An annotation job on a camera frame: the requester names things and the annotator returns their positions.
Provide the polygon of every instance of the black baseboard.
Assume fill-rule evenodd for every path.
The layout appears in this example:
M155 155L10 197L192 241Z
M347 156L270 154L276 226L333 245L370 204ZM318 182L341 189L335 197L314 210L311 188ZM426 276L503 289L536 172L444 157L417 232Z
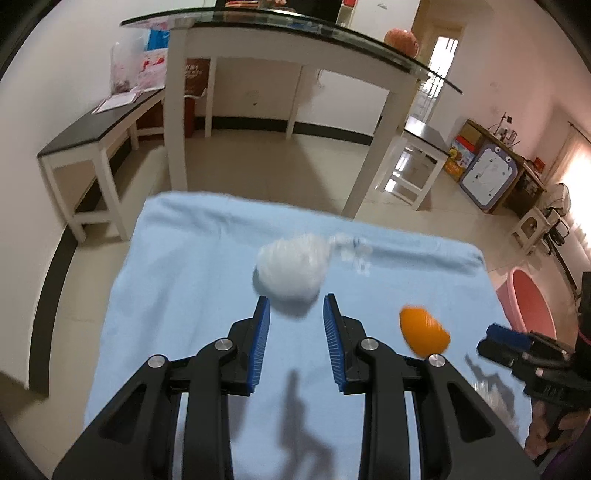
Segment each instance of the black baseboard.
M205 129L205 117L195 117L195 130ZM263 130L269 132L284 132L287 129L287 120L277 118L251 118L246 116L214 116L212 118L214 130ZM374 139L371 135L352 132L342 128L325 127L324 125L296 122L294 133L301 135L314 135L315 137L334 138L344 142L371 145Z
M130 152L131 142L128 138L110 160L113 174L119 170ZM101 196L99 184L95 180L76 211L88 212L94 210ZM31 349L29 351L29 388L41 395L49 396L49 363L53 326L56 320L61 289L64 286L76 247L78 247L78 242L70 228L66 227L51 259L39 295L37 310L35 311Z
M371 145L371 142L374 139L371 135L360 134L358 132L352 132L351 130L325 127L324 125L307 124L304 122L295 123L294 133L301 135L314 135L315 137L334 138L335 140L342 140L344 142L358 143L368 146Z

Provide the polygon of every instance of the stool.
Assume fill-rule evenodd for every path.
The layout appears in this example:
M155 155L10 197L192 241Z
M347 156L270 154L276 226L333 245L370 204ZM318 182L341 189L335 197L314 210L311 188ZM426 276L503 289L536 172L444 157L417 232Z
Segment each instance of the stool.
M399 172L393 173L398 161L408 147L416 151L413 155L416 160L426 165L433 166L429 177L422 187L404 179ZM439 175L439 172L441 172L448 156L448 147L439 132L411 116L407 120L402 135L393 142L388 149L386 158L384 158L384 161L376 174L375 178L377 179L377 183L374 184L374 189L383 192L388 180L393 179L397 183L400 183L402 187L414 193L417 197L415 199L410 199L396 191L390 193L409 203L413 210L418 210L427 196L427 193L429 193L429 190L433 187L435 180L437 180L437 176ZM433 165L427 157L432 158L435 161L435 165Z
M544 234L548 233L559 220L560 215L555 210L552 210L546 218L537 207L533 207L517 223L511 231L511 236L517 240L521 251L529 255Z
M47 182L72 233L82 243L86 232L82 225L87 223L113 222L123 241L129 240L121 215L121 204L107 156L107 149L125 133L131 146L138 149L138 136L152 132L138 132L136 120L150 108L164 100L164 90L142 93L134 103L107 110L102 113L88 112L52 140L37 157L45 172ZM100 212L75 212L67 205L57 184L54 170L74 163L92 160L96 180L106 204Z

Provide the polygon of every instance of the cardboard box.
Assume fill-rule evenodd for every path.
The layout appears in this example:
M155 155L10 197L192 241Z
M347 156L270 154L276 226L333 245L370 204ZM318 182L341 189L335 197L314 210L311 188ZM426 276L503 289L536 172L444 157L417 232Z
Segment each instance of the cardboard box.
M457 136L464 138L471 145L478 145L482 134L470 124L464 124Z
M473 144L460 135L452 142L452 146L449 149L449 157L443 168L455 181L460 181L462 174L474 161L475 149Z

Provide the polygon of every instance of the white bench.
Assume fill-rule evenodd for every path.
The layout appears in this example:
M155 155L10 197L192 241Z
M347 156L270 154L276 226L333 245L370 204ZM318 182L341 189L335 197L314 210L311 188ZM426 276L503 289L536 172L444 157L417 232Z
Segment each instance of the white bench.
M79 243L86 239L86 233L82 225L103 222L113 222L121 239L123 241L129 240L129 232L126 230L121 216L121 204L115 188L111 166L109 165L107 149L121 135L128 132L131 147L137 150L138 136L150 135L153 132L149 131L151 129L138 132L136 121L158 102L162 102L163 99L164 90L155 90L142 93L130 105L97 113L96 115L88 112L55 137L38 153L37 157L41 161L58 207ZM92 160L96 180L107 209L76 213L66 205L57 184L54 169L86 160Z

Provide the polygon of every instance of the mandarin orange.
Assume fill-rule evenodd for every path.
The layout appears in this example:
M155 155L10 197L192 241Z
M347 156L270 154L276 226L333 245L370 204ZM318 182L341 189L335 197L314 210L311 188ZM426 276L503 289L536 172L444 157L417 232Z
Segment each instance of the mandarin orange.
M408 346L421 358L443 353L449 345L449 332L422 307L400 310L400 330Z

